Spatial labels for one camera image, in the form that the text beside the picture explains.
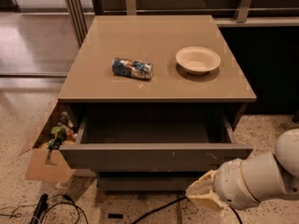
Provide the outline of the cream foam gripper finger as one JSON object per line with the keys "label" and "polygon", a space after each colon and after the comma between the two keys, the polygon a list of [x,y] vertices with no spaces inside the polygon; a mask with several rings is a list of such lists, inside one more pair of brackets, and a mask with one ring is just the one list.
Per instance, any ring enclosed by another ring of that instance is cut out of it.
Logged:
{"label": "cream foam gripper finger", "polygon": [[224,203],[213,190],[215,174],[215,171],[210,170],[190,184],[186,189],[186,197],[196,206],[221,211]]}

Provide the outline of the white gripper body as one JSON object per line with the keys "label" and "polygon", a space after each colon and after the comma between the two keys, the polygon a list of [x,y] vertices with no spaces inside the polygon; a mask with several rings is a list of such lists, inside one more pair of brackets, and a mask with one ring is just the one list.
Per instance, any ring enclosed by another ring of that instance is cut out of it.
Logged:
{"label": "white gripper body", "polygon": [[257,207],[257,201],[249,192],[241,171],[240,159],[225,162],[214,176],[213,190],[230,207],[245,210]]}

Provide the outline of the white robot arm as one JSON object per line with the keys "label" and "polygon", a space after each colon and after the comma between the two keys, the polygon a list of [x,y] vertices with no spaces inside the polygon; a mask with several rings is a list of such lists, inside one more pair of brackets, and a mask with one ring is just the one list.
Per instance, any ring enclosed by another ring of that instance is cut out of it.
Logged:
{"label": "white robot arm", "polygon": [[274,152],[227,161],[186,189],[197,206],[245,210],[270,199],[299,199],[299,129],[283,133]]}

